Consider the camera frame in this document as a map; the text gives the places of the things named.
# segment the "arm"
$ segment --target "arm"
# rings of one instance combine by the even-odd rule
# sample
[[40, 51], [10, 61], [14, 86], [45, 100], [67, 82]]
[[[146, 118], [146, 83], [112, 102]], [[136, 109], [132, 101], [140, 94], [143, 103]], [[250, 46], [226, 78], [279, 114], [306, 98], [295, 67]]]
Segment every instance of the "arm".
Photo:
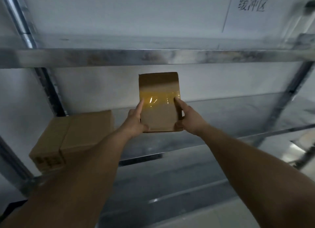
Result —
[[312, 227], [315, 183], [287, 163], [231, 138], [176, 99], [185, 113], [177, 126], [201, 137], [261, 227]]
[[142, 106], [143, 100], [118, 130], [40, 187], [4, 227], [95, 227], [125, 144], [148, 130], [140, 124]]

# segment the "handwritten chinese characters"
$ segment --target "handwritten chinese characters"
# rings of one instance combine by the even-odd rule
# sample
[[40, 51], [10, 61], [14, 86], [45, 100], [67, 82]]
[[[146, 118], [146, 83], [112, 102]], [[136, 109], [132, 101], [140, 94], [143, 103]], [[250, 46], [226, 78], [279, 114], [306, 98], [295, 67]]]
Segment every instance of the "handwritten chinese characters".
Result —
[[240, 11], [265, 11], [268, 0], [240, 0], [238, 9]]

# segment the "forearm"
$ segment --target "forearm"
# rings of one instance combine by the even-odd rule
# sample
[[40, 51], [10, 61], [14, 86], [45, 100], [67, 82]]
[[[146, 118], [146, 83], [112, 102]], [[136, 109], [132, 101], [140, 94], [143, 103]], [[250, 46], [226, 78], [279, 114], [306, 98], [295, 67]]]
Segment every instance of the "forearm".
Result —
[[307, 209], [310, 203], [315, 204], [314, 183], [285, 162], [211, 126], [205, 127], [200, 137], [261, 225], [292, 224], [298, 220], [293, 219], [296, 214], [288, 217], [292, 208]]
[[117, 131], [104, 138], [84, 157], [40, 187], [19, 211], [15, 222], [23, 220], [24, 227], [36, 228], [94, 227], [110, 195], [127, 141]]

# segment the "person's left hand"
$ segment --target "person's left hand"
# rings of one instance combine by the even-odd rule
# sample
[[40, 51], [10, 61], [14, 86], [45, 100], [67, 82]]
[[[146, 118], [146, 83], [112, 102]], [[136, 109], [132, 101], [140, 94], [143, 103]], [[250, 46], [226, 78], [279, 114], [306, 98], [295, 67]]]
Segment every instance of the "person's left hand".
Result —
[[134, 138], [143, 132], [149, 131], [149, 126], [140, 123], [140, 114], [142, 111], [144, 99], [138, 103], [136, 109], [129, 110], [128, 117], [118, 129], [128, 138]]

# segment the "large cardboard box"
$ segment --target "large cardboard box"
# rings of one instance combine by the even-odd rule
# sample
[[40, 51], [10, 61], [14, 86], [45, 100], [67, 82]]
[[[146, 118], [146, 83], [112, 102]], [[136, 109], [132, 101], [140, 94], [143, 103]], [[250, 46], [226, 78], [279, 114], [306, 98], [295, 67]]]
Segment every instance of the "large cardboard box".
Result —
[[174, 98], [180, 98], [177, 72], [139, 75], [139, 95], [144, 98], [141, 122], [150, 132], [182, 131], [175, 123], [182, 119]]
[[76, 160], [114, 130], [112, 111], [53, 118], [29, 156], [42, 172]]

